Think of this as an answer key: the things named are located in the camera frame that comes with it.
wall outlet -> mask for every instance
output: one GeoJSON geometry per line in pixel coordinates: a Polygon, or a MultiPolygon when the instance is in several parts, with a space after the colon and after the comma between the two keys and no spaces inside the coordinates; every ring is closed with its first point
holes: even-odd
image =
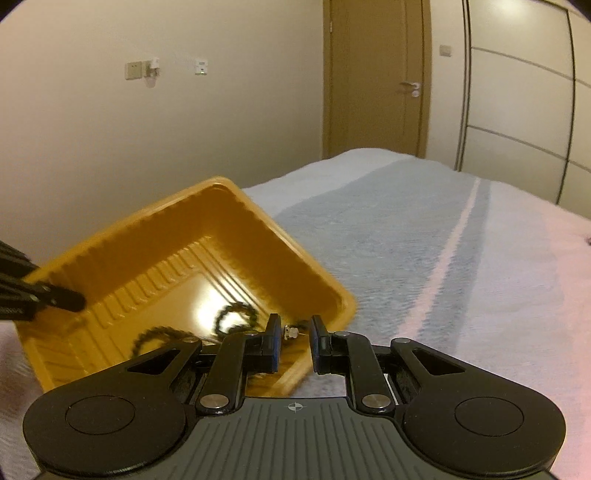
{"type": "Polygon", "coordinates": [[[195,75],[207,75],[207,60],[195,60],[195,75]]]}
{"type": "Polygon", "coordinates": [[[439,55],[442,57],[451,57],[452,56],[452,46],[451,45],[439,45],[439,55]]]}
{"type": "Polygon", "coordinates": [[[125,64],[125,80],[137,80],[143,77],[143,62],[132,61],[125,64]]]}
{"type": "Polygon", "coordinates": [[[150,61],[144,60],[140,62],[142,64],[142,77],[148,76],[148,69],[150,68],[150,61]]]}

bedsheet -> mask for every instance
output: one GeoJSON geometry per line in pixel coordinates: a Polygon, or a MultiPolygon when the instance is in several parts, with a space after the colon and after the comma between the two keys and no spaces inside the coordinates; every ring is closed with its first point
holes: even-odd
{"type": "MultiPolygon", "coordinates": [[[[591,221],[509,185],[379,149],[245,189],[358,300],[349,330],[411,337],[551,398],[567,421],[553,472],[591,478],[591,221]]],[[[21,434],[41,390],[0,323],[0,465],[37,470],[21,434]]],[[[345,392],[311,374],[294,397],[345,392]]]]}

yellow plastic tray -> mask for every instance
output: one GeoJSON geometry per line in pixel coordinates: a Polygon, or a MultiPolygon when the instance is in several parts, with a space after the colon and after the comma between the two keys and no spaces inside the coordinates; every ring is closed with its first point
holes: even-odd
{"type": "MultiPolygon", "coordinates": [[[[223,178],[137,212],[25,280],[87,299],[80,313],[46,308],[17,322],[44,391],[129,359],[137,336],[154,326],[213,337],[217,313],[236,301],[257,310],[260,329],[276,312],[284,323],[320,314],[329,330],[342,330],[356,309],[340,283],[223,178]]],[[[231,315],[228,322],[239,321],[231,315]]],[[[289,340],[279,373],[251,379],[247,394],[288,396],[310,369],[308,337],[289,340]]]]}

light switch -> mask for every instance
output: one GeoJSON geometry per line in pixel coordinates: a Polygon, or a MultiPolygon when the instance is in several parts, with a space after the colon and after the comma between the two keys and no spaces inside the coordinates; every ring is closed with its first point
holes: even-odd
{"type": "Polygon", "coordinates": [[[207,75],[207,60],[195,60],[195,75],[207,75]]]}
{"type": "Polygon", "coordinates": [[[142,62],[132,61],[125,64],[125,80],[137,80],[142,78],[142,62]]]}
{"type": "Polygon", "coordinates": [[[451,45],[439,45],[439,55],[442,57],[451,57],[452,56],[452,46],[451,45]]]}

twisted black cord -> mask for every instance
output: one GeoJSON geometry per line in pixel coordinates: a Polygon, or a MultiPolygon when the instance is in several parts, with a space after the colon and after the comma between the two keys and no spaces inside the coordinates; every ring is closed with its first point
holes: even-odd
{"type": "Polygon", "coordinates": [[[161,340],[163,343],[174,342],[175,340],[182,340],[183,338],[194,337],[191,332],[177,330],[172,327],[153,327],[140,333],[134,342],[134,347],[131,350],[131,358],[139,356],[144,344],[151,340],[161,340]]]}
{"type": "Polygon", "coordinates": [[[236,301],[219,311],[213,323],[213,331],[218,337],[224,338],[225,336],[230,335],[231,333],[254,330],[256,326],[257,317],[258,315],[253,307],[241,301],[236,301]],[[226,317],[226,315],[232,312],[241,313],[243,316],[246,316],[246,321],[248,325],[234,325],[230,327],[230,329],[227,332],[223,332],[220,327],[220,324],[222,323],[222,320],[226,317]]]}

